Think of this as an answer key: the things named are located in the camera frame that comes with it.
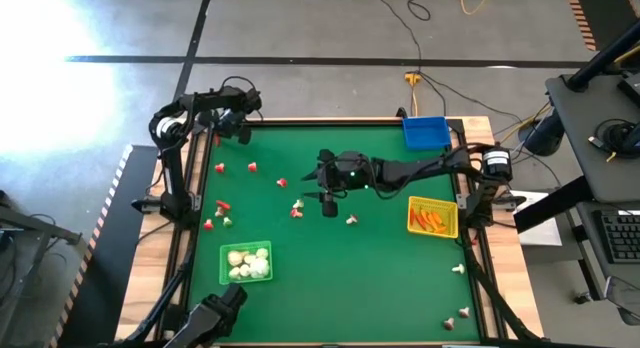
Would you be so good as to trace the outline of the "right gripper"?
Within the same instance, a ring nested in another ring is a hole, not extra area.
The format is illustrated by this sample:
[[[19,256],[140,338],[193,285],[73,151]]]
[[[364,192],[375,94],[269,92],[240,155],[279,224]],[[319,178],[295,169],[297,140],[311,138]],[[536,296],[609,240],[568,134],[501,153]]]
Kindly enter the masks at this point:
[[[318,155],[317,169],[303,176],[302,181],[317,180],[322,192],[305,192],[303,196],[319,199],[322,215],[335,218],[338,215],[338,198],[345,198],[349,191],[364,189],[374,183],[374,172],[367,156],[356,151],[338,155],[322,149]]]

